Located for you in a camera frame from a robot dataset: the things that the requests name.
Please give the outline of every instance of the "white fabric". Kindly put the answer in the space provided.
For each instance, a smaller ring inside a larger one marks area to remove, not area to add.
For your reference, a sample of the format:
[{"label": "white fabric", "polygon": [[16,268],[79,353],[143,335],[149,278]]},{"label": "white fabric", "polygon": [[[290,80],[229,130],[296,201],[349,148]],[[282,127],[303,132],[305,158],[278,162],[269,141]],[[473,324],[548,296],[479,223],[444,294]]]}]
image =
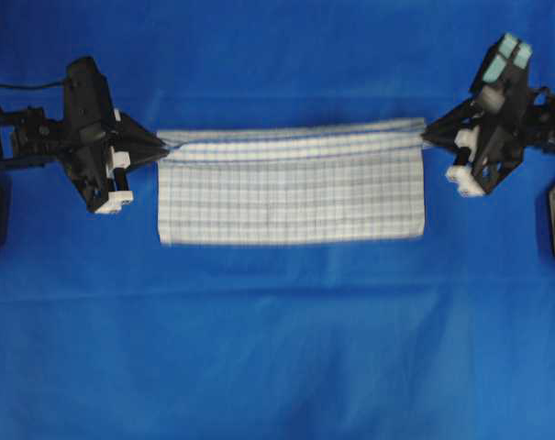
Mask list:
[{"label": "white fabric", "polygon": [[422,119],[161,131],[163,244],[288,245],[415,237],[425,223]]}]

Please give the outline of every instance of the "folded towel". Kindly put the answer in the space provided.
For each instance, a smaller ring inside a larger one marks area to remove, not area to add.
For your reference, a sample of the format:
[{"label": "folded towel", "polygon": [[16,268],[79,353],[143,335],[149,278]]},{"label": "folded towel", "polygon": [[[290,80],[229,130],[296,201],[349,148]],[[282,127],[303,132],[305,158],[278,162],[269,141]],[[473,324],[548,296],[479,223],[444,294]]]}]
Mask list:
[{"label": "folded towel", "polygon": [[293,245],[416,237],[423,119],[160,131],[163,244]]}]

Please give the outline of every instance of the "black mount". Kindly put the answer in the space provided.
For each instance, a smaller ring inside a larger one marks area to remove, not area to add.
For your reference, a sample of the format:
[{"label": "black mount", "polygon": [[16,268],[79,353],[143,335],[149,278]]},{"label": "black mount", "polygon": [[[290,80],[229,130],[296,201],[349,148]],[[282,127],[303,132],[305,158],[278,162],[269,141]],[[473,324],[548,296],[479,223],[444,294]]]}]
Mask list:
[{"label": "black mount", "polygon": [[[57,160],[90,212],[116,213],[133,199],[127,172],[165,157],[168,150],[155,135],[114,109],[107,80],[92,58],[70,64],[62,87],[61,121],[48,119],[39,107],[5,112],[0,106],[0,127],[14,127],[11,158],[4,157],[0,138],[0,171]],[[0,245],[8,193],[0,185]]]}]

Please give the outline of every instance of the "blue backdrop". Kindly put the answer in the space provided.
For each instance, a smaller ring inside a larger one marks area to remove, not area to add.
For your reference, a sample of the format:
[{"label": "blue backdrop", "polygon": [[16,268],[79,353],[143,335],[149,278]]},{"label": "blue backdrop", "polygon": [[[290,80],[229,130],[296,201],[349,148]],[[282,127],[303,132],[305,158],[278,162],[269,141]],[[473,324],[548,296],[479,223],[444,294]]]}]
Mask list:
[{"label": "blue backdrop", "polygon": [[[533,45],[555,90],[555,2],[0,1],[0,81],[91,54],[150,129],[432,120],[486,49]],[[0,91],[5,108],[61,91]],[[461,199],[424,154],[413,241],[162,247],[155,166],[85,212],[59,165],[13,174],[0,251],[0,439],[555,439],[555,260],[529,151]]]}]

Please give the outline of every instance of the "grid pattern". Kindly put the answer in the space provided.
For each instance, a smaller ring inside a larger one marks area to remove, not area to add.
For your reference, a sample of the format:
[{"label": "grid pattern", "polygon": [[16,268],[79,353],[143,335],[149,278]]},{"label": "grid pattern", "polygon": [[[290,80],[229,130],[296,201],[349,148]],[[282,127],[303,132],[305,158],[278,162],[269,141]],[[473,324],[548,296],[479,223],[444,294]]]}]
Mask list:
[{"label": "grid pattern", "polygon": [[425,223],[422,119],[160,132],[163,244],[292,245],[415,237]]}]

